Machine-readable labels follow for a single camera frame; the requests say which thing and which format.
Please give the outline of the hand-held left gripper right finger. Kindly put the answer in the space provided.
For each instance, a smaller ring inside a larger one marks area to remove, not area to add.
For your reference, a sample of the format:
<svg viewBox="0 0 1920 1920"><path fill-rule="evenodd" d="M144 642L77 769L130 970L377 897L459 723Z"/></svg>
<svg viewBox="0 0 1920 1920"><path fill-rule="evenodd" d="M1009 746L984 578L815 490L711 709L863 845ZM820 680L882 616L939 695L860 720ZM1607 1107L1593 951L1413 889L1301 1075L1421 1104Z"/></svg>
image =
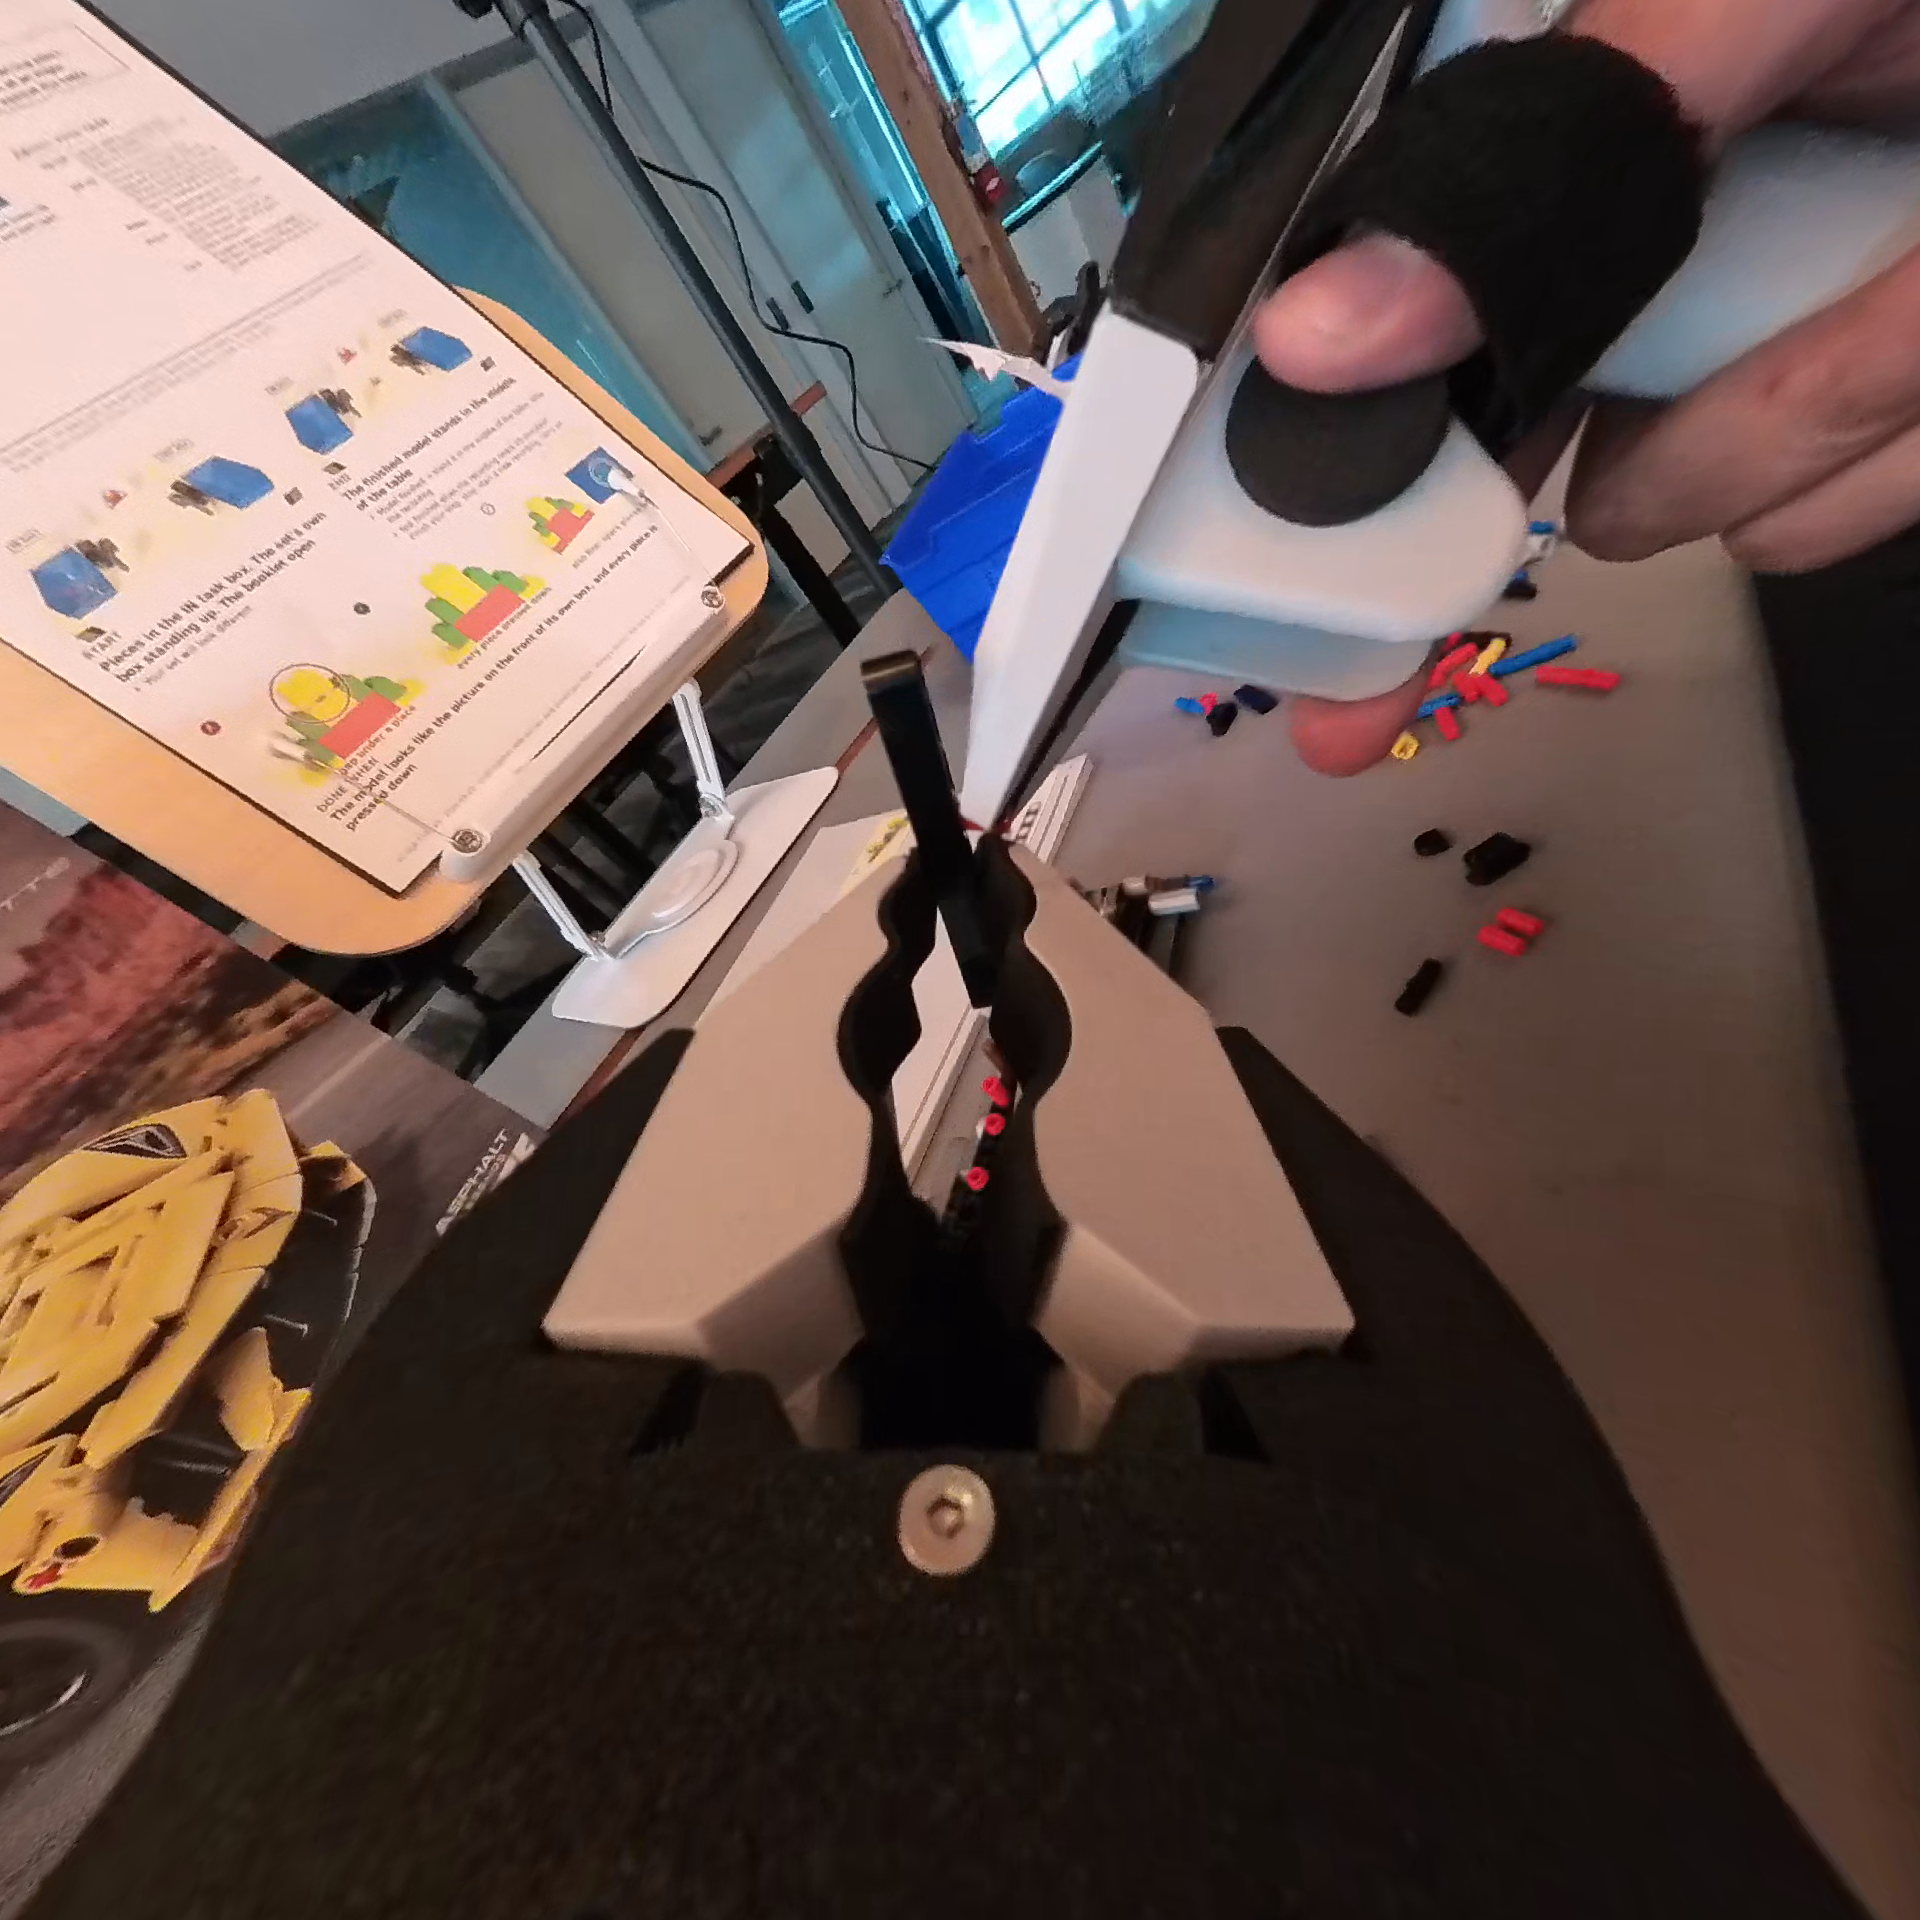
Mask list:
<svg viewBox="0 0 1920 1920"><path fill-rule="evenodd" d="M1043 1443L1088 1450L1151 1376L1337 1354L1353 1307L1210 1013L1026 851L977 872L1015 1079L981 1279L1045 1348Z"/></svg>

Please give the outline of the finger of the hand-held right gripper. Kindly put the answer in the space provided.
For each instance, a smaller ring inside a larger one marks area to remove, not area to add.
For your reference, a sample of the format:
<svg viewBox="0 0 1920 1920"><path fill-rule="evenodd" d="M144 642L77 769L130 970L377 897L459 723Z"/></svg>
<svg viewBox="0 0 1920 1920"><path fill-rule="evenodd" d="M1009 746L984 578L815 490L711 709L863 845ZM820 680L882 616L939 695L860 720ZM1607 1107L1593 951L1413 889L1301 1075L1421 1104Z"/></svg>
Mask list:
<svg viewBox="0 0 1920 1920"><path fill-rule="evenodd" d="M1197 379L1187 343L1115 306L1092 322L971 656L963 816L1000 819L1064 716Z"/></svg>

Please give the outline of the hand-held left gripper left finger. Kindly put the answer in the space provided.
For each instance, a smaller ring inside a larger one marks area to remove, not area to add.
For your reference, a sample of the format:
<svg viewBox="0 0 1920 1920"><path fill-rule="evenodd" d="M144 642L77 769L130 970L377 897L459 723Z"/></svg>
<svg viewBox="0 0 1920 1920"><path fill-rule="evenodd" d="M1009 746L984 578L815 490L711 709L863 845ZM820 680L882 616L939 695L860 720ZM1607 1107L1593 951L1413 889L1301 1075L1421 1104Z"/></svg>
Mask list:
<svg viewBox="0 0 1920 1920"><path fill-rule="evenodd" d="M803 1443L863 1436L852 1356L901 1336L921 1261L892 1099L921 1033L919 967L921 865L897 857L708 1007L544 1315L549 1341L754 1376Z"/></svg>

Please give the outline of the black lego beam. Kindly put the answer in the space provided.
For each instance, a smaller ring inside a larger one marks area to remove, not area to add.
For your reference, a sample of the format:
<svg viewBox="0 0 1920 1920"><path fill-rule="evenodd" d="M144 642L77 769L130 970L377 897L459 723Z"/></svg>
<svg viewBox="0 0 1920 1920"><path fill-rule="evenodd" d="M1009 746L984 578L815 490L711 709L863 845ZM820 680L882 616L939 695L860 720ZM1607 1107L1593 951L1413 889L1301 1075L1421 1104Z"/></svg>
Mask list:
<svg viewBox="0 0 1920 1920"><path fill-rule="evenodd" d="M971 1007L991 1010L1005 949L1002 913L993 898L994 869L984 859L959 808L923 660L912 651L881 655L863 664L860 682L954 963Z"/></svg>

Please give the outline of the pile of small lego pins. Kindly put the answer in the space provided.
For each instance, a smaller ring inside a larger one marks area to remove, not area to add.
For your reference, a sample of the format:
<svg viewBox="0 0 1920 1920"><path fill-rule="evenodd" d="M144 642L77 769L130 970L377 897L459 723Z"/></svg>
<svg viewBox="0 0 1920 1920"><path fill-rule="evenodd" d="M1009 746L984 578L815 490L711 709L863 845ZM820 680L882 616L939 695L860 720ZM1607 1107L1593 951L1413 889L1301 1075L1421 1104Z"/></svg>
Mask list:
<svg viewBox="0 0 1920 1920"><path fill-rule="evenodd" d="M1609 668L1568 665L1565 659L1575 651L1578 639L1565 635L1548 640L1517 655L1512 651L1504 633L1457 633L1437 665L1428 673L1426 697L1415 712L1415 727L1396 733L1387 751L1393 762L1413 762L1425 733L1420 725L1432 725L1436 737L1445 740L1461 740L1465 737L1463 713L1483 706L1500 712L1509 704L1507 682L1520 676L1536 689L1573 690L1583 695L1607 695L1620 687L1620 674ZM1232 695L1191 695L1176 704L1183 713L1201 716L1215 737L1231 731L1240 713L1272 713L1281 706L1279 692L1256 684L1241 684ZM1426 831L1413 842L1418 857L1440 857L1451 851L1448 833ZM1496 833L1468 849L1463 867L1472 885L1492 885L1514 873L1529 857L1529 844L1522 844L1512 833ZM1517 908L1500 908L1488 923L1476 928L1476 944L1488 953L1522 956L1541 937L1546 923ZM1415 1018L1426 1009L1442 978L1450 972L1445 959L1432 956L1408 977L1405 986L1394 999L1394 1010L1402 1018Z"/></svg>

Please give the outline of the lego box with yellow car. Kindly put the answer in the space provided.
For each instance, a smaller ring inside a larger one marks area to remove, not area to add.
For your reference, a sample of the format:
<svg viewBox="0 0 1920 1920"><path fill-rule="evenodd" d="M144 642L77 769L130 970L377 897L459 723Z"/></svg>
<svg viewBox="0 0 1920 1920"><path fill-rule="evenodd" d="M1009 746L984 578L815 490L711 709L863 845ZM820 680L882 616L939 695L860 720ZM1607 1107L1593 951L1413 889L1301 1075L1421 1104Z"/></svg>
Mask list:
<svg viewBox="0 0 1920 1920"><path fill-rule="evenodd" d="M5 1788L139 1714L340 1354L538 1141L5 808Z"/></svg>

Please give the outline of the person's right hand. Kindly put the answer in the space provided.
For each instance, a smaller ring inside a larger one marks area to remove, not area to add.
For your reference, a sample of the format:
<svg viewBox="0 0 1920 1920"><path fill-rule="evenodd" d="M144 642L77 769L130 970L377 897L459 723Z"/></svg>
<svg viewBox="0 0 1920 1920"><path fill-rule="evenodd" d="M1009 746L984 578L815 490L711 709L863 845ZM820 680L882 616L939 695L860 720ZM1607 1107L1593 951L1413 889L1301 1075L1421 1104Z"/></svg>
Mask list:
<svg viewBox="0 0 1920 1920"><path fill-rule="evenodd" d="M1781 115L1916 129L1916 4L1588 3L1554 27L1660 74L1709 146ZM1368 231L1290 277L1253 339L1275 379L1346 393L1465 362L1481 325L1442 263ZM1578 444L1565 525L1596 560L1714 537L1752 572L1824 570L1916 525L1916 345L1912 249L1669 408L1561 404L1507 468L1535 492Z"/></svg>

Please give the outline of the blue plastic bin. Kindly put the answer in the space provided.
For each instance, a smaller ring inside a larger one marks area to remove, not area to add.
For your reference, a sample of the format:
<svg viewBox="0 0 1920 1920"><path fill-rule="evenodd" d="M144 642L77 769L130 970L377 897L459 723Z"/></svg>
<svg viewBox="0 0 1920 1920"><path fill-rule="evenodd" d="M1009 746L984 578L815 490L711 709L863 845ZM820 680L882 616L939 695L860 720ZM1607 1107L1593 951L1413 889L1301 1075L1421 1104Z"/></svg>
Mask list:
<svg viewBox="0 0 1920 1920"><path fill-rule="evenodd" d="M949 447L882 549L885 568L960 659L977 655L1064 409L1040 388L1003 402L994 427Z"/></svg>

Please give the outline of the crumpled white plastic bag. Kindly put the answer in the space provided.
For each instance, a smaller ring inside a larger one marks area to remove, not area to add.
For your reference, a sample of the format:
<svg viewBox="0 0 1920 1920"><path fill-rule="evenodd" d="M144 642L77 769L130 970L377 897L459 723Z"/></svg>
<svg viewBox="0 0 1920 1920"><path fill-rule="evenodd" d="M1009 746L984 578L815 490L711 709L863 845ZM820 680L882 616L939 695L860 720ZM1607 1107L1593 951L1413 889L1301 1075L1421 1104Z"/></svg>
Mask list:
<svg viewBox="0 0 1920 1920"><path fill-rule="evenodd" d="M923 343L949 353L984 377L1011 377L1019 386L1045 393L1055 400L1065 400L1072 391L1072 381L1068 377L1060 377L1056 368L1047 368L1028 355L1005 353L975 340L949 340L936 336L923 336Z"/></svg>

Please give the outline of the open instruction booklet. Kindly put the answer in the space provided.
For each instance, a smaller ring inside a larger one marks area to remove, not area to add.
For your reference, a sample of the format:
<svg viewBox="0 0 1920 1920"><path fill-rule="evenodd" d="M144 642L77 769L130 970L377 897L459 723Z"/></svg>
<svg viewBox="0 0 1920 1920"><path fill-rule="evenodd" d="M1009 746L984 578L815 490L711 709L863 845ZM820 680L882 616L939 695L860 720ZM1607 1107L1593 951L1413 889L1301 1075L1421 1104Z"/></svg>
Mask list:
<svg viewBox="0 0 1920 1920"><path fill-rule="evenodd" d="M1092 771L1095 762L1085 755L1056 767L1015 816L1012 842L1028 849L1040 863L1051 863ZM868 873L903 859L912 844L912 827L898 809L820 831L731 972L719 986L707 1013L711 1016L721 1002L773 964L828 908L852 895ZM916 977L914 997L919 1042L895 1079L897 1129L909 1175L919 1175L937 1131L936 1125L941 1121L987 1020L971 1007L945 933L939 933L925 967Z"/></svg>

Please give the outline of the black tripod pole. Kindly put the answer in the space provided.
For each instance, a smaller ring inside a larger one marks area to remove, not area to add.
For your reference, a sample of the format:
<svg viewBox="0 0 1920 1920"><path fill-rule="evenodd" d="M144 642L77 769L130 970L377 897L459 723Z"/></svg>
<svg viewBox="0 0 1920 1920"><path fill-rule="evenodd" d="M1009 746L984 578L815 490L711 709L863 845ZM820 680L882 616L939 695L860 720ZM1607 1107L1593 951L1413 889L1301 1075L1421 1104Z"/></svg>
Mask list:
<svg viewBox="0 0 1920 1920"><path fill-rule="evenodd" d="M601 92L597 92L578 58L567 48L552 8L546 3L461 3L459 11L466 11L474 18L496 15L511 35L536 55L544 74L553 80L600 156L621 180L626 200L636 207L641 219L655 234L660 251L673 263L674 275L708 322L708 329L715 333L728 359L756 397L776 441L784 449L787 459L794 465L807 490L816 495L834 530L845 539L856 570L875 591L881 603L885 603L898 591L898 580L882 564L881 549L875 546L868 524L839 485L805 418L788 404L776 373L756 353L752 336L738 325L733 308L715 279L708 275L697 247L691 244L689 236L674 219L674 213L649 178L639 152L617 125L608 100Z"/></svg>

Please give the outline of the wooden post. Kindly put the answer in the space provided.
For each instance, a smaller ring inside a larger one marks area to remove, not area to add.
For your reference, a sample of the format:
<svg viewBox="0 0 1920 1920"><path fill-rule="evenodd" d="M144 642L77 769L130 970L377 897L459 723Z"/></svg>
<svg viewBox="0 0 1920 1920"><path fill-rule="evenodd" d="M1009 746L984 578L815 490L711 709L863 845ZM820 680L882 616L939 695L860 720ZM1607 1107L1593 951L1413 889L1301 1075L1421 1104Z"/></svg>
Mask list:
<svg viewBox="0 0 1920 1920"><path fill-rule="evenodd" d="M977 186L949 108L898 3L839 3L885 109L916 165L952 251L997 348L1035 355L1043 314L1032 279L994 209Z"/></svg>

